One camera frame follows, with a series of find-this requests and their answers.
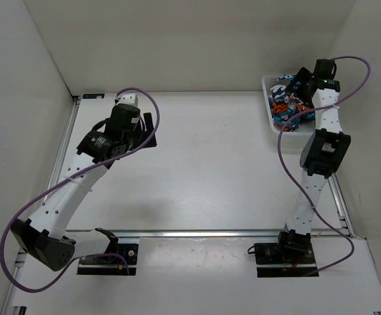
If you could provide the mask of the colourful patterned shorts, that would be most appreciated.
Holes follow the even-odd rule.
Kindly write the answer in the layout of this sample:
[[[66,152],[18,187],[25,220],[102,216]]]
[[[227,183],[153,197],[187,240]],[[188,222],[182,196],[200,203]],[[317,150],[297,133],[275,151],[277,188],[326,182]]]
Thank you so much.
[[[297,97],[296,92],[291,92],[290,94],[286,94],[285,92],[286,87],[293,81],[295,76],[296,75],[281,75],[267,90],[273,125],[277,129],[282,129],[284,123],[294,115],[310,110],[310,108]],[[292,122],[285,127],[284,131],[292,132],[298,129],[300,125],[314,121],[315,113],[309,112],[292,120]]]

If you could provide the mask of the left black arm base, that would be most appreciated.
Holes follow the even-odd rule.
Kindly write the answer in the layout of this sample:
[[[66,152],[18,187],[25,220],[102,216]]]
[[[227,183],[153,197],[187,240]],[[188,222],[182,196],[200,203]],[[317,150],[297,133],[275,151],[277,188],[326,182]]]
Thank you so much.
[[[135,276],[139,242],[120,240],[115,234],[102,228],[96,228],[95,231],[109,239],[108,247],[103,254],[81,258],[78,262],[77,274],[84,276]]]

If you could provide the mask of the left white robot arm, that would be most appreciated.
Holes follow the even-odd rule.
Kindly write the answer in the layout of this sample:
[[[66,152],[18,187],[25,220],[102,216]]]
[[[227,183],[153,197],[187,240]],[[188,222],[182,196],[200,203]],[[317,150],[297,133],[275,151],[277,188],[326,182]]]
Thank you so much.
[[[94,184],[113,165],[113,158],[141,145],[150,134],[141,128],[144,117],[134,94],[117,100],[110,117],[98,122],[76,148],[65,178],[67,183],[52,193],[28,219],[16,219],[11,232],[19,245],[53,271],[64,268],[73,258],[96,255],[110,263],[118,255],[113,233],[96,228],[69,234],[66,231],[73,214]]]

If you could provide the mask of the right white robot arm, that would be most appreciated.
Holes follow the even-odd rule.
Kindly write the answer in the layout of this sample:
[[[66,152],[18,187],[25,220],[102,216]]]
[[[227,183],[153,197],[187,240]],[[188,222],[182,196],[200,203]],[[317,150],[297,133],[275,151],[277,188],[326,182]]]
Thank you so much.
[[[297,261],[308,254],[311,221],[318,215],[319,197],[351,144],[351,137],[340,125],[337,105],[340,84],[335,75],[333,60],[318,60],[312,72],[301,68],[284,88],[290,102],[301,103],[283,128],[291,129],[294,122],[309,115],[315,118],[315,130],[300,156],[302,181],[297,185],[300,192],[275,246],[275,254],[282,262]]]

